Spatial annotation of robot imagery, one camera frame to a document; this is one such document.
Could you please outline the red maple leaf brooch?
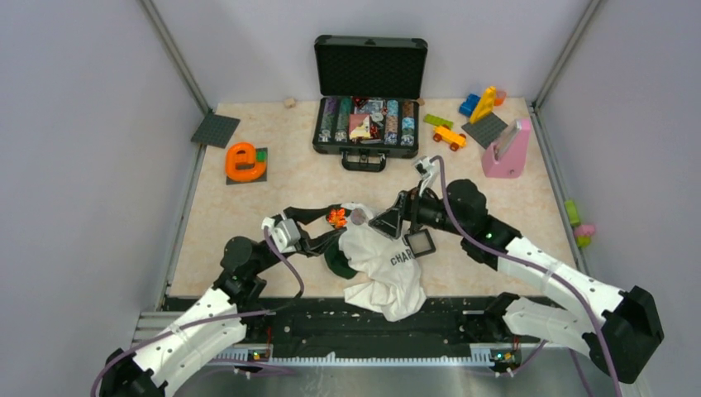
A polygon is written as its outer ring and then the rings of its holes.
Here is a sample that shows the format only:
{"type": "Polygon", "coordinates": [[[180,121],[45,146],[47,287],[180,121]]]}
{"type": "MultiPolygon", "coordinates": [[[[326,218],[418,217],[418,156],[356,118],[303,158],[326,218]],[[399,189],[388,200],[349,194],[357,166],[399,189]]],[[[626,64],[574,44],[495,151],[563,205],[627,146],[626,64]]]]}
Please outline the red maple leaf brooch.
{"type": "Polygon", "coordinates": [[[344,208],[332,208],[326,216],[327,223],[334,229],[341,229],[346,226],[346,210],[344,208]]]}

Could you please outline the white and green garment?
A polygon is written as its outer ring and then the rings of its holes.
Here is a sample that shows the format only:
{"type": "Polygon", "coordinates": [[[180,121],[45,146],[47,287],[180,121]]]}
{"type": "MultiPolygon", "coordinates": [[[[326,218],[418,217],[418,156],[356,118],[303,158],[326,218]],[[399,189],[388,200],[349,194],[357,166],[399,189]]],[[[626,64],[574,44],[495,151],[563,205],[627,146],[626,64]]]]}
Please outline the white and green garment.
{"type": "Polygon", "coordinates": [[[324,253],[328,269],[351,280],[364,275],[367,280],[343,290],[347,304],[380,313],[397,322],[417,313],[427,300],[421,284],[422,270],[401,239],[387,238],[369,226],[377,212],[361,203],[343,203],[346,232],[324,253]],[[349,215],[355,208],[365,210],[368,221],[356,226],[349,215]]]}

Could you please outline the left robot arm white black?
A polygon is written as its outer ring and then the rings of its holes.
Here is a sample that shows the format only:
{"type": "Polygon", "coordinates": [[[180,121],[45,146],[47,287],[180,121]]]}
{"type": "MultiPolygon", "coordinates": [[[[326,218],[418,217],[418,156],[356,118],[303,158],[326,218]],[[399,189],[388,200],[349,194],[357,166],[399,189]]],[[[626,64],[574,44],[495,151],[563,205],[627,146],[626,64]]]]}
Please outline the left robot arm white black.
{"type": "Polygon", "coordinates": [[[173,396],[187,380],[226,348],[254,342],[265,331],[256,309],[266,286],[260,273],[279,263],[293,269],[290,256],[322,255],[346,230],[351,206],[288,207],[261,223],[263,238],[236,236],[225,247],[222,273],[182,315],[156,336],[107,359],[91,386],[91,396],[173,396]]]}

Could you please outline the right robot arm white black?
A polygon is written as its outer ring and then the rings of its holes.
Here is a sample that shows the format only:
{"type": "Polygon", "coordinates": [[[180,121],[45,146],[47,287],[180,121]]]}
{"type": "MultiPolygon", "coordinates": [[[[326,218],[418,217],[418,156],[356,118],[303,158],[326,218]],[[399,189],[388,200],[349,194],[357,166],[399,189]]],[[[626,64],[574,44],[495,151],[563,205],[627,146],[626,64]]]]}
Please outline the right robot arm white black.
{"type": "Polygon", "coordinates": [[[513,334],[546,339],[587,356],[604,374],[614,369],[619,382],[632,384],[664,340],[649,291],[608,285],[546,254],[489,214],[485,196],[468,179],[450,182],[442,196],[402,191],[370,226],[397,239],[406,221],[460,235],[472,260],[538,288],[554,302],[548,306],[501,294],[484,319],[486,333],[496,341],[513,334]]]}

